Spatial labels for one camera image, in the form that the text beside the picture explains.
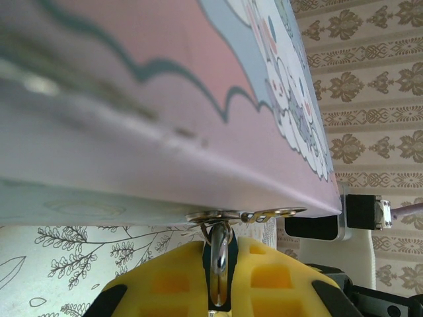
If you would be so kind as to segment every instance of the white surface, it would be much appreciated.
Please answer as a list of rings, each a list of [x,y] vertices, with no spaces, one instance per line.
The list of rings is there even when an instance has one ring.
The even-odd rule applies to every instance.
[[[353,284],[376,289],[375,252],[370,230],[352,229],[352,236],[347,241],[300,239],[299,244],[301,262],[337,267]]]

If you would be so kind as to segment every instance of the wallpaper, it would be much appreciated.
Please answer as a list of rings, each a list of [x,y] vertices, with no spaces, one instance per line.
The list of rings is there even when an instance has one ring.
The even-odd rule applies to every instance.
[[[233,228],[237,236],[276,248],[275,220]],[[200,231],[185,229],[0,227],[0,315],[82,317],[113,278],[181,244],[203,240]]]
[[[334,170],[352,194],[423,202],[423,1],[291,0]],[[299,241],[278,229],[278,248]],[[423,293],[423,215],[374,232],[377,288]]]

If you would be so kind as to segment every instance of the metal hook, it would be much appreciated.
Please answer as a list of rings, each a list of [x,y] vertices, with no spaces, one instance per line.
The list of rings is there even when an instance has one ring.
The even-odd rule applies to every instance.
[[[228,222],[214,226],[210,252],[210,298],[217,307],[227,300],[228,245],[232,240],[232,229]]]

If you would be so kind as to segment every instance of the yellow foam block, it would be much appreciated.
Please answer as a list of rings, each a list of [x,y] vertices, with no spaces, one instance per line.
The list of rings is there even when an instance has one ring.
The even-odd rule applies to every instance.
[[[103,291],[128,287],[112,317],[206,317],[208,290],[203,242],[191,242],[117,277]],[[311,285],[336,283],[250,238],[238,239],[232,317],[330,317]]]

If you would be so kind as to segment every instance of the metal ring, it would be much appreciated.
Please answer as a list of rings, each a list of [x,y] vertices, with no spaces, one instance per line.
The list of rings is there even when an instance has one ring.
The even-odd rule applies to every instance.
[[[220,307],[227,300],[227,271],[229,243],[232,229],[229,223],[222,222],[214,226],[210,245],[210,298]]]
[[[228,241],[228,244],[231,243],[232,237],[233,237],[231,225],[227,221],[222,221],[220,223],[217,223],[217,224],[213,225],[213,228],[215,228],[217,225],[220,225],[220,224],[224,224],[226,226],[227,230],[229,231],[229,241]],[[210,234],[207,232],[206,224],[202,223],[200,225],[200,228],[201,228],[201,231],[202,231],[202,233],[204,235],[204,240],[206,240],[207,244],[209,246],[211,246],[212,245],[212,240],[210,238]]]

